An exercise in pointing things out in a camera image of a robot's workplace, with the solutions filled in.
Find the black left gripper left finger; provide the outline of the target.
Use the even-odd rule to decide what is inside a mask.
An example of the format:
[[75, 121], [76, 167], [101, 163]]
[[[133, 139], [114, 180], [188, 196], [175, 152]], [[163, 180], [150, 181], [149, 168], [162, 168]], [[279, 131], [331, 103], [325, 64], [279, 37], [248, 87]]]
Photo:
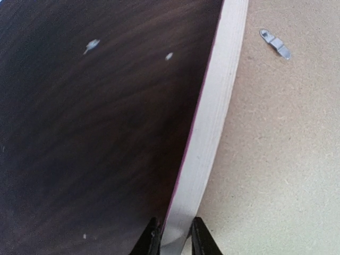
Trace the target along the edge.
[[131, 255], [159, 255], [160, 241], [160, 221], [156, 217], [153, 217], [134, 245]]

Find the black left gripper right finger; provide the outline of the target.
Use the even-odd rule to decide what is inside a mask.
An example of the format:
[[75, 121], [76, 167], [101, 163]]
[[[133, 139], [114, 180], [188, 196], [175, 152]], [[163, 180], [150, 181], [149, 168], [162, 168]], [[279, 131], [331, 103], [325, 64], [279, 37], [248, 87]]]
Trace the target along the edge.
[[222, 255], [201, 217], [195, 217], [191, 226], [193, 255]]

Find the metal frame clip top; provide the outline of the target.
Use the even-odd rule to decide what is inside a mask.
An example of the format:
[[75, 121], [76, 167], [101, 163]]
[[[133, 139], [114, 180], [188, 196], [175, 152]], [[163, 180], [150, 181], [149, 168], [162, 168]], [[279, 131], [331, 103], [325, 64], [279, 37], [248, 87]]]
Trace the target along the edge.
[[267, 29], [260, 30], [262, 39], [271, 46], [278, 55], [289, 60], [291, 58], [291, 51], [284, 45], [283, 41], [272, 35]]

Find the light wood picture frame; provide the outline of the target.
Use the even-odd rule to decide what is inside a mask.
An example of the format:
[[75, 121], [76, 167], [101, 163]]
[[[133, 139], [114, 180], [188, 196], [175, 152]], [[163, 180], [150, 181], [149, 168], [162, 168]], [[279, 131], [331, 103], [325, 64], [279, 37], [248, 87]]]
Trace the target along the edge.
[[181, 254], [212, 170], [243, 42], [248, 1], [223, 1], [160, 243], [160, 254]]

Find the brown backing board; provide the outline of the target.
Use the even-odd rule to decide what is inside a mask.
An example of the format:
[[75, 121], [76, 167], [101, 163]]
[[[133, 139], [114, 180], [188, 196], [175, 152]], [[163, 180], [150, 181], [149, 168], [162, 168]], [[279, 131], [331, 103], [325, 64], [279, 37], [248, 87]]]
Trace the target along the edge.
[[250, 1], [199, 215], [224, 254], [339, 254], [339, 1]]

